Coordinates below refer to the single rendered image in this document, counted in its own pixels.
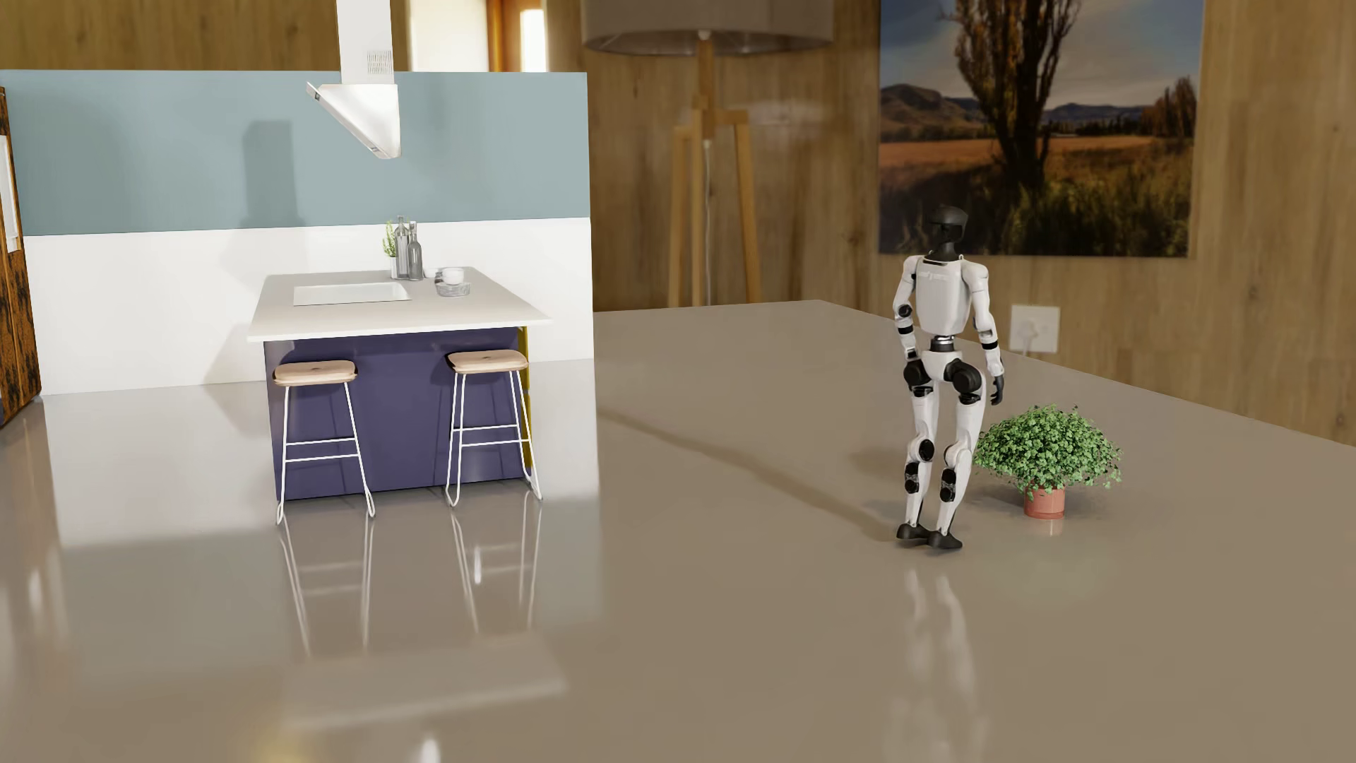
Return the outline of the white left robot leg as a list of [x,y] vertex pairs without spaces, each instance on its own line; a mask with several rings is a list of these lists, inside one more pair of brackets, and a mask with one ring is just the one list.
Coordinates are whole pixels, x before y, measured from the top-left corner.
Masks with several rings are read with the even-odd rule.
[[974,450],[986,408],[987,384],[984,374],[967,360],[961,360],[960,355],[948,362],[944,379],[948,379],[957,393],[956,440],[944,453],[938,527],[929,537],[928,545],[940,552],[949,552],[963,546],[961,539],[952,533],[952,523],[974,472]]

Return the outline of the white robot leg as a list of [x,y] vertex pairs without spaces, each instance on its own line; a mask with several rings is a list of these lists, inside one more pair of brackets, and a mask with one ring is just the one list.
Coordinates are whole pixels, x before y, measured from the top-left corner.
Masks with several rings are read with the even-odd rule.
[[938,394],[933,381],[934,392],[923,398],[913,394],[913,420],[915,436],[909,445],[909,454],[904,472],[906,514],[904,522],[896,531],[898,539],[914,542],[914,539],[928,539],[929,529],[919,524],[923,496],[930,482],[933,458],[936,455],[936,439],[938,424]]
[[928,545],[940,552],[949,552],[963,546],[961,539],[952,533],[952,523],[974,472],[974,450],[986,408],[987,384],[984,374],[967,360],[961,360],[960,355],[948,362],[944,379],[948,379],[957,393],[956,440],[944,453],[938,527],[929,537]]

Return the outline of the white right robot leg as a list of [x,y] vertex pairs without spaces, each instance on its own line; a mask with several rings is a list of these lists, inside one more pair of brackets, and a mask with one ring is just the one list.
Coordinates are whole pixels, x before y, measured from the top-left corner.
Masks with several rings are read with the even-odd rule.
[[896,531],[898,539],[914,542],[914,539],[928,539],[929,529],[919,524],[923,496],[930,482],[933,458],[936,455],[936,439],[938,424],[938,394],[933,381],[934,392],[923,398],[913,394],[913,420],[915,436],[909,445],[909,454],[904,472],[906,514],[904,522]]

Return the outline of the green bushy potted plant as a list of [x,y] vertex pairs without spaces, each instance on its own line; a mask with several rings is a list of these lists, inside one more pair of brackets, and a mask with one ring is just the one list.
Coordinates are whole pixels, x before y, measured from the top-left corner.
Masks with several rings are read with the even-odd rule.
[[1026,497],[1071,485],[1121,482],[1121,449],[1077,408],[1029,408],[980,434],[975,466],[1009,478]]

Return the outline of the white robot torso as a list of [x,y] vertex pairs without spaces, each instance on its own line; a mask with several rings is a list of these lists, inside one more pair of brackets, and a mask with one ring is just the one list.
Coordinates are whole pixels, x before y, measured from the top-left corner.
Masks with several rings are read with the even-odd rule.
[[919,327],[932,333],[930,352],[952,352],[955,337],[974,313],[970,291],[963,281],[964,256],[957,262],[919,262],[915,272],[915,314]]

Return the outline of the black robot head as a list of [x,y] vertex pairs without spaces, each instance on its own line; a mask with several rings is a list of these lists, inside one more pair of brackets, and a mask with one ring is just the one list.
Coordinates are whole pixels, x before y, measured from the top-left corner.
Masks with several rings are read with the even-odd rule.
[[952,205],[941,205],[930,213],[928,224],[932,226],[934,247],[929,249],[930,262],[957,262],[961,253],[956,245],[961,243],[967,226],[968,215],[963,209]]

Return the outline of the large landscape tree painting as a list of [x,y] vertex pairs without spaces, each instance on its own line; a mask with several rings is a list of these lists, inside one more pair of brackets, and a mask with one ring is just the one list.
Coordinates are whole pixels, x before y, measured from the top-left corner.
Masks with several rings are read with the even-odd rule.
[[879,234],[921,253],[1189,252],[1205,0],[880,0]]

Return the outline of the wooden tripod floor lamp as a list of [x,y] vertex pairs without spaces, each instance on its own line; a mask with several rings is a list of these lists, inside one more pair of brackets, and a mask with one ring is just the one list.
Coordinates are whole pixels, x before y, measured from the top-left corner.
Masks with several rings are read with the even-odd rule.
[[744,291],[762,300],[750,115],[721,107],[717,57],[789,53],[829,45],[834,0],[582,0],[582,41],[598,53],[693,57],[690,118],[671,133],[670,308],[711,300],[711,159],[721,127],[735,138]]

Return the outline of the purple kitchen island white top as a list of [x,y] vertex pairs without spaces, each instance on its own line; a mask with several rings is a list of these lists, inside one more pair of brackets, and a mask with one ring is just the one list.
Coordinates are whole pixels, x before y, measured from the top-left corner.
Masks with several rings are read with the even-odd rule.
[[[449,451],[453,373],[449,352],[469,350],[521,350],[521,333],[542,327],[551,317],[483,272],[469,268],[469,295],[438,295],[434,281],[396,281],[410,293],[408,302],[332,304],[296,308],[293,289],[302,285],[351,285],[392,281],[385,271],[273,274],[266,276],[255,314],[245,332],[264,352],[268,384],[267,405],[273,445],[277,497],[279,398],[273,384],[277,365],[292,360],[339,360],[358,367],[351,384],[355,421],[362,442],[363,468],[374,497],[378,492],[405,489],[443,491]],[[471,482],[522,478],[504,477],[519,468],[517,449],[485,449],[466,453]],[[357,463],[346,463],[344,485],[363,504]],[[334,463],[302,472],[304,482],[292,491],[315,487],[315,497],[338,487]],[[462,482],[462,491],[468,482]],[[306,497],[287,497],[298,501]]]

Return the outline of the silver bottles on counter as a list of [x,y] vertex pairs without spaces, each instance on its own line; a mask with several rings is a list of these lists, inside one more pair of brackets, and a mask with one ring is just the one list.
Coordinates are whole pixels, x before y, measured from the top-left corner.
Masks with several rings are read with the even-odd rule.
[[426,270],[418,237],[418,224],[403,215],[396,218],[392,226],[392,243],[396,255],[396,278],[399,281],[424,281]]

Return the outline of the white inset sink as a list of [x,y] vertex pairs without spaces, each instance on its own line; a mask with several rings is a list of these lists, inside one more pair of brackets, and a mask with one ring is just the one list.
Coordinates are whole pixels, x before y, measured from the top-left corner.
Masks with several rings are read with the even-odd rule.
[[293,289],[296,308],[332,304],[391,304],[408,302],[410,293],[396,281],[351,285],[302,285]]

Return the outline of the white range hood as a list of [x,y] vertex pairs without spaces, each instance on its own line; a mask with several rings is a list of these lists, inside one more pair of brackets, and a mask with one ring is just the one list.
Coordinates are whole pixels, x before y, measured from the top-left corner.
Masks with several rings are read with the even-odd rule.
[[376,159],[401,156],[399,84],[391,0],[335,0],[340,83],[306,84],[306,94]]

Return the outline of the dark rustic wooden cabinet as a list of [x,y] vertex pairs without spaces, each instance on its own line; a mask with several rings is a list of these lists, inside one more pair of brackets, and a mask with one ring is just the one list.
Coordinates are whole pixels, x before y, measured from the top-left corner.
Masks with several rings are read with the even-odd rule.
[[41,367],[14,165],[8,100],[0,85],[0,427],[41,392]]

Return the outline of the white wall socket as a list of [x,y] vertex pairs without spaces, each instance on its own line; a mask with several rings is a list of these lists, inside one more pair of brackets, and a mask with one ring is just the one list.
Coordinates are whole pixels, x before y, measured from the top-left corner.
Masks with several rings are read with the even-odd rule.
[[1013,304],[1010,308],[1010,350],[1020,355],[1059,352],[1060,308]]

